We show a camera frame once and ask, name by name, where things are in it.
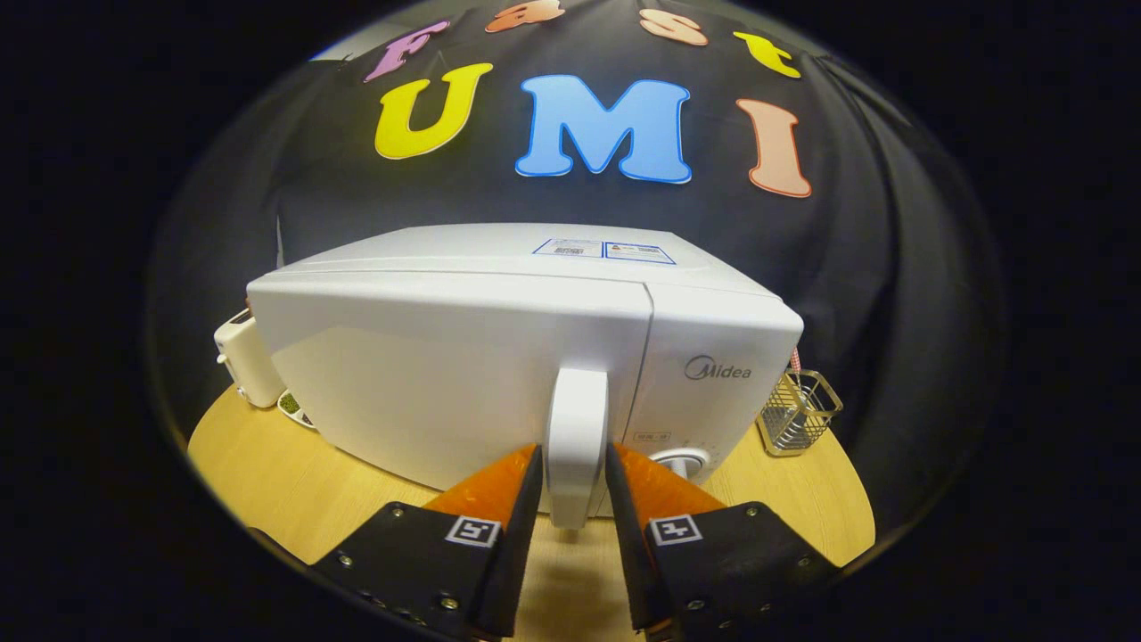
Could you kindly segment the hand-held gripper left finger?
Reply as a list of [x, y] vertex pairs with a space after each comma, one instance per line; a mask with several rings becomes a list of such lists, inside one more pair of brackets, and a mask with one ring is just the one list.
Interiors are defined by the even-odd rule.
[[543, 476], [526, 444], [424, 506], [383, 505], [310, 572], [404, 637], [513, 637]]

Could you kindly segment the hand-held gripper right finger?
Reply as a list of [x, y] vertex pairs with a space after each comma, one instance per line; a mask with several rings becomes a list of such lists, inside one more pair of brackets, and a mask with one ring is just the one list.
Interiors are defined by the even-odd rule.
[[840, 574], [761, 501], [728, 506], [622, 444], [604, 452], [604, 479], [644, 637], [764, 637]]

